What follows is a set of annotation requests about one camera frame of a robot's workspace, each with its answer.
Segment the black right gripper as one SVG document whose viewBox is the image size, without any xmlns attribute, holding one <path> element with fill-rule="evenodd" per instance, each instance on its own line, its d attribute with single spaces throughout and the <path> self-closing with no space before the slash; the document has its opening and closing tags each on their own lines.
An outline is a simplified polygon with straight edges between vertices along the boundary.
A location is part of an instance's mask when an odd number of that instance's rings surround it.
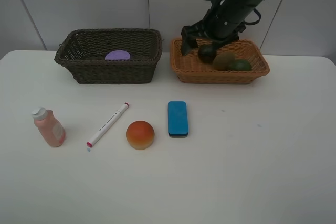
<svg viewBox="0 0 336 224">
<path fill-rule="evenodd" d="M 183 27 L 181 31 L 182 56 L 197 49 L 196 39 L 207 39 L 212 42 L 212 49 L 219 50 L 228 44 L 224 41 L 231 35 L 244 31 L 244 26 L 256 25 L 261 21 L 261 13 L 256 7 L 264 0 L 224 0 L 208 10 L 202 20 Z"/>
</svg>

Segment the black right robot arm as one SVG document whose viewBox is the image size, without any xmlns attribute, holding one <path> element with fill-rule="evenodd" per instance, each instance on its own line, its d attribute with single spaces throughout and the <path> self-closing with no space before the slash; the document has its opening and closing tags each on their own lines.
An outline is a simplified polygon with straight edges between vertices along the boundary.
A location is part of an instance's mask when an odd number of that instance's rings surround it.
<svg viewBox="0 0 336 224">
<path fill-rule="evenodd" d="M 224 45 L 239 40 L 239 34 L 246 26 L 255 25 L 258 21 L 247 22 L 245 19 L 254 12 L 260 16 L 257 6 L 264 0 L 207 0 L 211 8 L 202 20 L 190 26 L 184 26 L 181 31 L 182 55 L 187 55 L 198 48 L 197 40 L 211 41 L 213 51 Z"/>
</svg>

